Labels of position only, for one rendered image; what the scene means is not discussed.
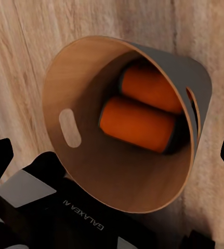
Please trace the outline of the can of soda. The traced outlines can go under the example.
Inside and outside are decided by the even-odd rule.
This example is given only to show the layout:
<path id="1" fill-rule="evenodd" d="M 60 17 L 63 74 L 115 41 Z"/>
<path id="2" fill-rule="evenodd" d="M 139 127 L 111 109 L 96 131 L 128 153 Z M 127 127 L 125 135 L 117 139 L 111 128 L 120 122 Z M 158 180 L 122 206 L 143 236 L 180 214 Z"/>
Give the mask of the can of soda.
<path id="1" fill-rule="evenodd" d="M 165 154 L 177 141 L 180 122 L 176 115 L 117 96 L 105 102 L 99 128 L 106 135 Z"/>
<path id="2" fill-rule="evenodd" d="M 174 88 L 156 66 L 132 63 L 124 68 L 119 78 L 119 92 L 122 97 L 164 112 L 178 116 L 184 114 Z M 188 90 L 187 96 L 194 109 L 194 101 Z"/>
<path id="3" fill-rule="evenodd" d="M 186 117 L 185 117 L 185 115 L 184 114 L 182 114 L 182 115 L 176 115 L 177 117 L 178 117 L 178 121 L 179 122 L 187 122 L 187 120 L 186 120 Z"/>

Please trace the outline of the trash can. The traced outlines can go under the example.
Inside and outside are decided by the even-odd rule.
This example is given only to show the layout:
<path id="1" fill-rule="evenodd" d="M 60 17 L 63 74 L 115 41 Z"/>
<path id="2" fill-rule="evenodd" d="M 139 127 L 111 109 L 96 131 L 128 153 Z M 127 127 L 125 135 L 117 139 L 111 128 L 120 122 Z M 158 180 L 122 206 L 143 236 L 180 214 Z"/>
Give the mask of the trash can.
<path id="1" fill-rule="evenodd" d="M 107 99 L 121 96 L 119 78 L 132 63 L 156 66 L 174 88 L 187 122 L 172 150 L 159 154 L 106 135 L 99 119 Z M 187 90 L 194 101 L 189 102 Z M 212 96 L 198 61 L 109 36 L 79 38 L 52 60 L 43 86 L 43 117 L 60 163 L 93 198 L 123 212 L 146 214 L 181 194 L 192 171 Z M 70 147 L 59 115 L 73 112 L 81 145 Z"/>

